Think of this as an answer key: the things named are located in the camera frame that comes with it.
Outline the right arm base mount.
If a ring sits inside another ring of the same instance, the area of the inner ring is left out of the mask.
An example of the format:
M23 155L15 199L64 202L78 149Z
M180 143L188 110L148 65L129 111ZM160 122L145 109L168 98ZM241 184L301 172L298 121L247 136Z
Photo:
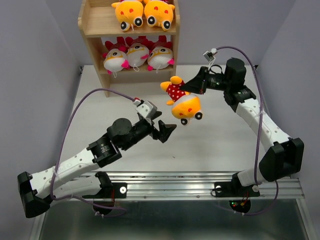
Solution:
M227 198L230 208L236 213L247 214L251 209L251 197L259 197L257 185L242 186L231 181L218 181L214 183L210 194L216 198Z

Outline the white pink striped plush toy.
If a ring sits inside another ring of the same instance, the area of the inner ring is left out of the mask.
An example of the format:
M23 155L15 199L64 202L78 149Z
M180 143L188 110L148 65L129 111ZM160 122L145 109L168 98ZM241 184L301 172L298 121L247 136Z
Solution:
M125 43L128 46L126 55L129 66L133 68L135 72L139 72L140 67L149 57L153 42L148 40L146 36L138 36L135 39L126 37Z

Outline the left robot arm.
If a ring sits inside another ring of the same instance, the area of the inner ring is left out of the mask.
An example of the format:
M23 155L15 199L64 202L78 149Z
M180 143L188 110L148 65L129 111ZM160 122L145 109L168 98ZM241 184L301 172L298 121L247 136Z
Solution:
M116 190L106 173L98 172L83 181L75 179L119 160L122 151L148 136L165 143L176 128L176 124L166 124L162 120L156 128L152 118L145 119L141 115L135 124L127 118L118 118L102 137L59 166L36 173L20 173L17 184L25 217L34 218L47 212L51 204L59 200L115 195Z

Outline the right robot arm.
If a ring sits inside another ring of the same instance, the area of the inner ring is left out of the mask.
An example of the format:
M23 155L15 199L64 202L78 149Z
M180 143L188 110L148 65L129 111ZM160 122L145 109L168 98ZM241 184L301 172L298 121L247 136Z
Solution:
M265 155L253 168L232 176L227 189L235 195L242 195L249 186L298 173L305 147L300 138L289 136L266 114L256 95L245 85L246 73L242 60L230 58L224 72L214 73L202 66L197 75L182 86L182 90L198 95L208 89L222 91L225 102L248 124L257 136L257 145L265 150Z

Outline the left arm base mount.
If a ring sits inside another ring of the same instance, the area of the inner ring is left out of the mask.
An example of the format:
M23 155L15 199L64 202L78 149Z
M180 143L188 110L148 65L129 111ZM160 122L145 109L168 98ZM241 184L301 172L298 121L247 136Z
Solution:
M100 190L92 199L95 204L104 207L114 207L117 199L127 197L128 184L126 182L114 182L112 187Z

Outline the orange plush toy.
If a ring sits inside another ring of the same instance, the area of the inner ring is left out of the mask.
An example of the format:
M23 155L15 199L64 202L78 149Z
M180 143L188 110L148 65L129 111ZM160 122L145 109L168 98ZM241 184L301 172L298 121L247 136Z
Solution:
M112 3L111 6L114 8L115 17L123 32L142 27L144 6L141 0L119 0Z

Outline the orange plush toy face down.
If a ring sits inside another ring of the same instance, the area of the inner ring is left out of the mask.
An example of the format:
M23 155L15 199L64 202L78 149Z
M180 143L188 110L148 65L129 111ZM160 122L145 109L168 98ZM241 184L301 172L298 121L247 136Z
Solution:
M170 97L166 104L171 106L172 115L186 126L191 119L201 120L203 112L200 98L182 90L184 85L185 82L181 77L172 76L169 81L161 82L160 88Z

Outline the orange plush toy polka-dot dress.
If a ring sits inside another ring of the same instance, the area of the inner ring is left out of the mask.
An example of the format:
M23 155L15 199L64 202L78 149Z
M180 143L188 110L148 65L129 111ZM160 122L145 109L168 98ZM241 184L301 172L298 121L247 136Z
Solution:
M149 27L159 27L163 31L171 28L175 6L167 0L144 0L144 15Z

